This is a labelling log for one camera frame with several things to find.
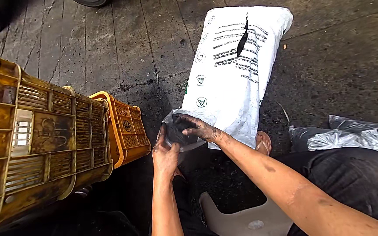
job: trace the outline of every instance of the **black pants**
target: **black pants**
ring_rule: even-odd
[[[377,151],[348,147],[290,153],[276,159],[302,174],[337,201],[378,220]],[[217,235],[191,214],[189,186],[182,177],[173,179],[173,189],[184,234]],[[288,235],[306,233],[293,224]]]

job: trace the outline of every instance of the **orange crate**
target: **orange crate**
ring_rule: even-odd
[[[150,153],[151,144],[142,125],[139,107],[119,102],[104,91],[89,97],[108,102],[110,156],[115,168]]]

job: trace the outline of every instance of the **dirty floor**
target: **dirty floor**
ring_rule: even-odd
[[[104,90],[139,106],[152,143],[163,117],[181,106],[181,85],[189,77],[205,14],[225,6],[283,6],[294,15],[260,110],[260,129],[270,134],[272,156],[290,150],[277,102],[296,126],[325,127],[329,114],[378,122],[377,0],[113,0],[100,9],[72,0],[15,2],[6,14],[10,24],[0,32],[0,56],[78,93]],[[203,191],[225,213],[264,202],[260,190],[221,152],[198,152],[189,153],[181,166],[192,186],[194,211]],[[146,235],[150,156],[116,169],[94,189],[96,209],[124,212]]]

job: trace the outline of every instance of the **forearm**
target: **forearm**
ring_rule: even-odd
[[[339,203],[283,163],[223,133],[216,144],[309,235],[378,235],[378,221]]]
[[[152,235],[183,235],[172,181],[156,174],[152,190]]]

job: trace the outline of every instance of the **foot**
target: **foot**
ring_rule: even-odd
[[[256,134],[256,151],[269,156],[272,149],[270,137],[263,131]]]

